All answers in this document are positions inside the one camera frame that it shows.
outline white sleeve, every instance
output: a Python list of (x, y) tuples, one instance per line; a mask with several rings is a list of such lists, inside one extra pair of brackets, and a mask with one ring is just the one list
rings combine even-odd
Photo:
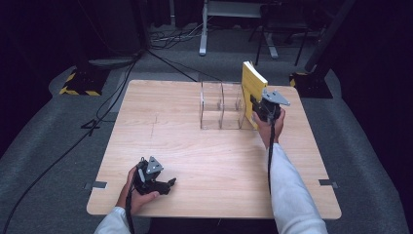
[(277, 143), (271, 163), (271, 199), (280, 234), (327, 233), (306, 185)]
[(95, 234), (130, 233), (125, 209), (115, 207), (97, 227)]

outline gray floor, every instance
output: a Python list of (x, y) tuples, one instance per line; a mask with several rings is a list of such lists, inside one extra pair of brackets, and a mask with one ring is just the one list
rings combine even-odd
[[(242, 62), (255, 60), (258, 42), (257, 37), (247, 42), (250, 32), (246, 29), (211, 31), (205, 57), (198, 55), (199, 37), (168, 50), (152, 52), (196, 69), (176, 64), (197, 79), (206, 79), (206, 73), (225, 81), (239, 81)], [(309, 40), (299, 65), (294, 66), (296, 44), (279, 48), (277, 60), (271, 59), (268, 50), (262, 49), (256, 69), (270, 85), (287, 86), (291, 72), (304, 71), (305, 61), (316, 44)], [(68, 67), (52, 81), (50, 91), (54, 97), (25, 126), (0, 161), (1, 227), (23, 191), (86, 132), (80, 127), (95, 118), (95, 113), (115, 92), (126, 71), (125, 68), (111, 71), (101, 97), (59, 95), (72, 69)], [(133, 68), (131, 79), (157, 78), (191, 81), (145, 54)], [(330, 72), (325, 80), (333, 99), (304, 98), (302, 102), (330, 179), (338, 184), (335, 193), (343, 215), (326, 221), (328, 231), (408, 233), (398, 193), (351, 110), (341, 99), (338, 79)], [(103, 105), (100, 116), (109, 103), (110, 100)], [(112, 111), (105, 120), (116, 120), (116, 117), (117, 112)], [(94, 181), (97, 175), (113, 125), (113, 122), (101, 123), (100, 129), (94, 130), (92, 136), (87, 136), (39, 180), (17, 208), (8, 233), (94, 231), (102, 216), (87, 213), (90, 192), (83, 186)], [(149, 218), (134, 221), (137, 233), (144, 233)]]

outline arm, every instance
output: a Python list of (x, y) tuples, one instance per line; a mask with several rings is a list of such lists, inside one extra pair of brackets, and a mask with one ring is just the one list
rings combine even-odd
[(282, 109), (276, 121), (274, 142), (270, 142), (271, 125), (260, 121), (256, 113), (253, 117), (265, 147), (268, 149), (270, 143), (273, 144), (271, 200), (279, 233), (327, 233), (313, 198), (279, 145), (285, 110)]
[[(97, 227), (94, 233), (130, 233), (129, 226), (127, 222), (125, 206), (126, 200), (131, 185), (131, 181), (136, 171), (136, 167), (133, 167), (128, 174), (127, 182), (122, 188), (121, 194), (119, 195), (118, 202), (110, 214), (108, 214), (100, 225)], [(136, 189), (132, 191), (131, 194), (131, 214), (136, 214), (140, 208), (146, 203), (154, 200), (159, 196), (159, 192), (151, 192), (145, 195), (140, 195)]]

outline dark background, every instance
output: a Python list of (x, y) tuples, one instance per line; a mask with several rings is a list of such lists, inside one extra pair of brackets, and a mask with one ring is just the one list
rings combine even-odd
[[(93, 3), (82, 2), (98, 25)], [(187, 7), (179, 8), (183, 16), (179, 23), (198, 21), (201, 2), (197, 1), (195, 15), (185, 9)], [(176, 3), (178, 7), (185, 6), (184, 0)], [(64, 32), (51, 14), (48, 1), (4, 1), (1, 5), (0, 156), (27, 121), (51, 98), (48, 89), (51, 80), (75, 64), (61, 39)], [(86, 57), (111, 56), (77, 1), (65, 1), (64, 6), (72, 16), (80, 49)], [(158, 15), (156, 19), (161, 19), (162, 14), (168, 12), (162, 11), (148, 10), (148, 20), (153, 21)], [(413, 156), (412, 12), (411, 1), (356, 1), (319, 60), (319, 64), (323, 64), (334, 58), (331, 68), (340, 80), (343, 100), (357, 117), (394, 182), (410, 229), (413, 222), (410, 185), (413, 177), (410, 159)]]

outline wooden table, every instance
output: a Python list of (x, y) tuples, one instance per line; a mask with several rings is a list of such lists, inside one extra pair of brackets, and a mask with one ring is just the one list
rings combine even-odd
[[(303, 177), (323, 218), (341, 210), (294, 88), (277, 89), (291, 103), (280, 143)], [(164, 170), (158, 181), (177, 181), (167, 196), (147, 204), (142, 216), (273, 218), (264, 145), (253, 130), (202, 130), (200, 83), (129, 83), (88, 203), (92, 215), (106, 215), (116, 204), (128, 171), (154, 156)]]

